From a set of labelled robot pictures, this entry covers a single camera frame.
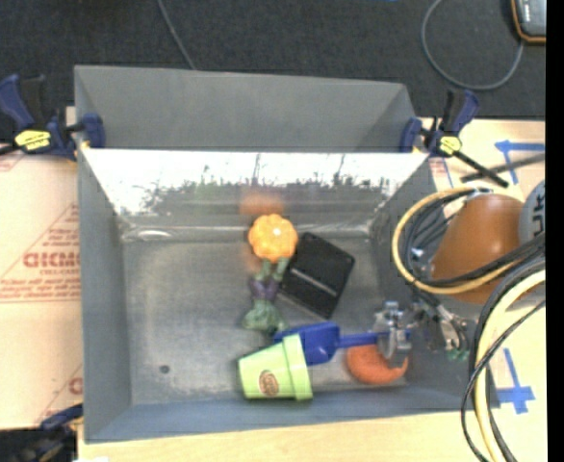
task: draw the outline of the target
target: black carpet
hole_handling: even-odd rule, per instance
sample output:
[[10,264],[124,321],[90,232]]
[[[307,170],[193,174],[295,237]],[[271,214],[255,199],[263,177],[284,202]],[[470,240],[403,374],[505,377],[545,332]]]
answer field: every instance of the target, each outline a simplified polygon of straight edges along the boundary
[[[192,63],[202,70],[401,82],[419,116],[440,115],[452,87],[428,62],[420,39],[436,0],[163,1],[188,59],[156,0],[0,0],[0,80],[44,74],[49,111],[72,101],[75,64]],[[440,67],[478,86],[506,75],[519,43],[508,0],[446,0],[426,38]],[[546,46],[526,45],[510,80],[476,93],[479,116],[544,119]],[[0,140],[12,132],[0,112]],[[0,460],[20,443],[6,440],[0,437]]]

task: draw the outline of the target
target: black cable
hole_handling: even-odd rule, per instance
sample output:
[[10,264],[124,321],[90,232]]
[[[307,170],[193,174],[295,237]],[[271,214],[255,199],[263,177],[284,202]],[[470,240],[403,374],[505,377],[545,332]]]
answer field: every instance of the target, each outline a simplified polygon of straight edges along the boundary
[[158,4],[158,9],[160,10],[160,13],[163,15],[165,23],[167,24],[168,30],[170,31],[170,34],[172,35],[173,40],[175,41],[175,44],[177,44],[179,51],[184,56],[184,60],[186,60],[188,66],[192,70],[196,70],[196,66],[194,66],[194,63],[192,62],[192,59],[190,58],[190,55],[188,54],[188,51],[186,50],[184,43],[179,38],[179,36],[177,36],[175,27],[173,26],[173,23],[171,22],[170,17],[168,16],[167,7],[165,6],[165,3],[163,2],[163,0],[156,0],[156,3]]
[[520,261],[519,264],[532,260],[543,253],[543,246],[545,244],[545,232],[541,233],[540,235],[536,236],[529,242],[519,245],[517,248],[512,249],[508,253],[505,253],[501,257],[489,262],[488,264],[478,268],[471,270],[470,272],[466,272],[464,274],[456,275],[455,277],[447,278],[447,279],[425,279],[423,282],[430,286],[456,286],[461,282],[465,282],[468,280],[474,280],[486,273],[489,273],[492,270],[496,270],[501,268],[504,265],[510,264],[515,261]]
[[[434,200],[433,202],[425,205],[414,217],[414,220],[407,224],[407,227],[404,230],[404,239],[403,243],[401,244],[402,251],[401,254],[404,255],[404,259],[406,262],[406,267],[411,270],[414,267],[413,264],[413,250],[417,247],[416,239],[419,235],[423,235],[423,226],[425,222],[434,214],[440,213],[443,208],[463,197],[467,196],[471,193],[475,193],[475,189],[468,189],[467,192],[459,192],[453,193],[441,199]],[[443,228],[446,228],[446,224],[450,221],[451,218],[445,218],[443,221],[442,226],[432,225],[430,231],[432,233],[429,234],[429,237],[436,235]],[[442,287],[443,293],[446,292],[446,287],[449,286],[457,286],[467,281],[472,281],[477,278],[482,277],[483,275],[501,269],[506,265],[513,264],[511,269],[508,270],[508,273],[511,273],[519,266],[524,265],[525,263],[541,256],[544,253],[544,246],[545,246],[545,233],[542,233],[538,237],[534,238],[530,242],[526,242],[524,244],[519,245],[518,247],[514,248],[513,250],[509,251],[508,253],[500,256],[499,258],[488,262],[487,264],[481,266],[480,268],[473,269],[469,272],[464,274],[456,275],[451,278],[444,278],[444,279],[423,279],[422,277],[417,276],[417,278],[421,278],[422,282],[429,286],[435,287]]]
[[[485,323],[489,320],[492,315],[493,310],[499,304],[500,300],[504,295],[506,295],[513,287],[518,283],[522,282],[524,279],[528,278],[532,274],[544,270],[546,267],[545,257],[538,258],[533,261],[526,263],[523,266],[519,266],[515,271],[509,273],[502,281],[498,284],[495,290],[492,291],[490,297],[483,305],[481,313],[477,320],[477,325],[474,330],[474,346],[471,347],[469,355],[469,377],[472,378],[474,375],[476,361],[477,347],[480,338],[483,334]],[[491,407],[489,405],[489,386],[486,384],[486,396],[488,398],[488,415],[490,420],[490,426],[492,427],[492,432],[494,434],[494,439],[496,440],[502,455],[507,462],[515,462],[516,458],[509,449],[508,445],[504,441],[502,434],[498,428],[494,415],[492,413]]]
[[481,460],[482,462],[490,462],[485,456],[481,453],[478,447],[474,444],[473,439],[468,431],[468,426],[466,424],[466,404],[470,398],[470,395],[474,389],[474,385],[478,376],[485,370],[491,359],[493,358],[496,351],[499,349],[500,345],[520,326],[524,323],[530,316],[534,315],[540,309],[546,306],[546,301],[543,300],[538,303],[534,308],[532,308],[529,312],[527,312],[523,317],[515,321],[512,325],[510,325],[500,336],[492,343],[492,345],[487,349],[485,355],[481,358],[481,360],[476,364],[473,373],[469,379],[468,385],[464,392],[464,396],[462,399],[462,406],[460,409],[461,413],[461,420],[462,420],[462,429],[464,431],[464,437],[466,438],[466,442],[468,446],[473,451],[474,455]]
[[494,307],[499,303],[500,299],[507,293],[507,291],[517,285],[520,281],[527,278],[529,275],[539,270],[543,270],[545,267],[545,257],[537,258],[536,260],[526,263],[525,265],[516,269],[514,272],[510,272],[505,275],[498,286],[487,298],[487,301],[481,308],[481,312],[476,321],[476,327],[474,329],[474,347],[471,350],[471,356],[469,357],[469,366],[471,369],[469,371],[469,374],[472,374],[472,370],[474,368],[473,365],[476,361],[476,348],[478,347],[481,334],[483,333],[483,329],[485,328],[485,323],[487,323],[487,320],[489,320],[490,316],[492,315]]
[[429,49],[427,47],[427,38],[425,37],[426,34],[426,28],[427,28],[427,22],[429,20],[429,17],[431,17],[432,13],[434,12],[434,10],[443,2],[444,0],[436,0],[428,9],[427,12],[425,13],[425,17],[423,18],[423,23],[421,26],[421,44],[422,44],[422,48],[423,48],[423,52],[424,54],[427,56],[427,60],[429,61],[429,63],[434,67],[434,69],[440,73],[445,79],[447,79],[449,82],[453,83],[455,86],[458,86],[462,89],[469,89],[469,90],[494,90],[499,88],[500,86],[502,86],[504,83],[506,83],[515,73],[515,70],[517,70],[518,65],[520,64],[520,61],[522,59],[522,54],[524,52],[524,41],[522,39],[520,39],[520,44],[518,46],[517,49],[517,53],[515,55],[515,58],[513,60],[513,64],[511,65],[511,67],[509,68],[508,72],[504,75],[504,77],[502,79],[500,79],[497,82],[494,82],[492,84],[486,84],[486,85],[478,85],[478,84],[466,84],[462,81],[459,81],[457,79],[455,79],[454,77],[452,77],[451,75],[449,75],[448,73],[446,73],[434,60],[434,58],[432,57],[431,53],[429,52]]

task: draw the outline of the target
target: cable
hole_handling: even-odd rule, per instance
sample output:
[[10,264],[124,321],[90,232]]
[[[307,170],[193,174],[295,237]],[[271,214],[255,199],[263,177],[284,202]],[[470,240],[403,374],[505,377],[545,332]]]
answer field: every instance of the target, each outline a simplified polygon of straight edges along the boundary
[[173,26],[173,23],[171,22],[170,17],[168,16],[167,7],[165,6],[165,3],[163,2],[163,0],[156,0],[156,3],[158,4],[158,9],[160,10],[160,13],[163,15],[165,23],[167,24],[168,30],[170,31],[170,34],[172,35],[173,40],[175,41],[175,44],[177,44],[179,51],[184,56],[184,60],[188,62],[188,66],[192,70],[197,70],[196,66],[194,66],[194,63],[192,62],[192,59],[190,58],[190,55],[188,54],[188,51],[186,50],[186,47],[184,46],[184,43],[179,38],[179,36],[177,36],[175,27]]
[[538,312],[539,310],[541,310],[545,306],[546,306],[546,301],[545,300],[541,301],[534,308],[532,308],[529,312],[527,312],[523,317],[521,317],[520,319],[515,321],[512,325],[510,325],[502,334],[500,334],[500,336],[485,351],[485,354],[483,355],[483,357],[476,363],[473,374],[470,377],[470,380],[468,382],[468,385],[466,387],[466,391],[464,392],[464,396],[463,396],[463,399],[462,399],[461,421],[462,421],[462,428],[463,428],[463,431],[464,431],[464,437],[466,438],[466,441],[468,442],[468,445],[471,448],[471,450],[473,451],[474,455],[476,455],[476,457],[481,461],[489,462],[485,458],[485,456],[480,452],[478,447],[474,444],[472,437],[470,435],[470,432],[468,431],[468,426],[466,424],[466,404],[468,403],[471,392],[475,388],[475,383],[476,383],[477,378],[479,377],[480,374],[482,374],[485,371],[485,368],[487,368],[487,365],[491,361],[491,359],[494,356],[494,354],[496,353],[496,351],[500,348],[502,343],[515,330],[517,330],[517,328],[520,325],[522,325],[522,323],[524,323],[527,319],[529,319],[532,315],[534,315],[536,312]]
[[[481,329],[474,358],[482,359],[485,356],[486,351],[489,350],[491,346],[491,337],[497,330],[499,330],[499,328],[501,328],[501,324],[504,321],[505,313],[508,307],[517,299],[519,299],[520,296],[524,295],[529,290],[536,287],[538,284],[545,282],[545,269],[540,269],[540,266],[544,266],[544,262],[544,260],[533,262],[529,266],[530,274],[525,275],[521,280],[519,279],[519,276],[517,274],[511,275],[508,279],[509,282],[506,282],[502,286],[499,286],[492,293],[492,295],[490,296],[492,299],[489,300],[491,302],[489,304],[486,303],[483,308],[484,310],[489,310],[488,318],[485,322],[485,326]],[[527,273],[527,271],[528,269],[526,268],[522,268],[520,270],[521,273]],[[510,281],[517,282],[514,286],[510,287]],[[508,448],[502,442],[501,438],[497,440],[497,437],[494,435],[492,429],[492,421],[490,420],[487,397],[485,396],[486,388],[486,375],[484,373],[481,373],[476,377],[474,386],[474,411],[479,423],[479,428],[485,441],[485,445],[487,446],[493,459],[498,461],[508,461],[511,460],[511,458],[504,458],[501,450],[502,448],[504,448],[504,450],[507,450]]]
[[457,79],[455,79],[454,77],[452,77],[451,75],[449,75],[448,73],[446,73],[437,63],[436,60],[434,60],[434,58],[432,57],[431,53],[429,52],[429,49],[427,47],[427,39],[425,37],[425,30],[427,28],[427,22],[429,20],[429,17],[431,17],[432,13],[434,12],[434,10],[443,2],[444,0],[436,0],[428,9],[427,12],[425,13],[425,16],[423,18],[423,23],[421,26],[421,44],[422,44],[422,48],[423,48],[423,52],[424,54],[427,56],[427,60],[429,61],[429,63],[434,67],[434,69],[440,73],[445,79],[447,79],[449,82],[453,83],[455,86],[458,86],[462,89],[469,89],[469,90],[494,90],[499,88],[500,86],[504,85],[504,83],[506,83],[515,73],[515,71],[517,70],[518,65],[520,64],[520,61],[522,59],[522,55],[524,53],[524,41],[520,39],[520,44],[517,48],[517,53],[515,55],[515,58],[513,60],[513,64],[511,65],[511,67],[509,68],[508,72],[504,75],[504,77],[502,79],[500,79],[499,81],[492,83],[492,84],[486,84],[486,85],[476,85],[476,84],[466,84],[462,81],[459,81]]
[[403,264],[399,255],[399,241],[403,229],[405,228],[405,226],[408,224],[409,220],[413,216],[415,216],[417,213],[423,210],[424,207],[429,206],[429,204],[431,204],[434,201],[443,199],[449,202],[471,193],[480,193],[480,192],[481,192],[480,189],[475,189],[475,188],[469,189],[467,187],[458,187],[442,192],[435,192],[427,196],[423,200],[417,202],[401,217],[394,231],[394,235],[392,237],[392,257],[394,259],[394,263],[397,267],[397,270],[402,275],[402,277],[404,277],[404,279],[406,279],[409,283],[411,283],[416,288],[428,293],[433,293],[436,295],[439,294],[455,295],[482,286],[483,284],[492,281],[493,279],[499,277],[500,275],[504,274],[508,270],[511,270],[516,265],[520,264],[521,261],[519,259],[515,259],[511,261],[502,261],[502,262],[498,260],[497,266],[492,266],[493,269],[483,272],[478,277],[470,280],[457,279],[456,284],[450,286],[444,286],[444,287],[433,286],[430,283],[420,280],[420,278],[417,275],[413,274],[412,271],[407,269],[406,266]]

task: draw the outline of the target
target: blue scoop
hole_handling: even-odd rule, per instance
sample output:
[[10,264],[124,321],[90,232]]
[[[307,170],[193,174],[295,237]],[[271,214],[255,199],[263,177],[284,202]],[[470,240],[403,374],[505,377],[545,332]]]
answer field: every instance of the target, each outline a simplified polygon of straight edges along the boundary
[[325,321],[278,332],[273,336],[273,342],[279,343],[284,337],[292,334],[299,334],[305,362],[308,366],[326,363],[339,348],[376,344],[378,336],[382,335],[375,332],[365,332],[342,336],[337,323]]

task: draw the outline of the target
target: blue clamp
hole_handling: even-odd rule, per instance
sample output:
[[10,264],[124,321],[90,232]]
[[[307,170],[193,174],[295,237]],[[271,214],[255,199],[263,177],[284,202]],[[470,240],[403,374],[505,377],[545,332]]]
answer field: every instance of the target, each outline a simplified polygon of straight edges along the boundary
[[450,157],[459,151],[459,134],[470,123],[479,110],[478,99],[469,90],[449,90],[443,119],[438,123],[434,118],[429,130],[423,128],[422,121],[413,116],[404,126],[399,141],[400,152],[411,152],[418,136],[423,138],[423,146],[432,155]]
[[80,143],[104,147],[102,119],[86,113],[74,125],[65,125],[58,115],[46,119],[40,106],[44,76],[20,80],[17,74],[0,82],[0,109],[15,122],[14,148],[26,154],[50,154],[76,161]]

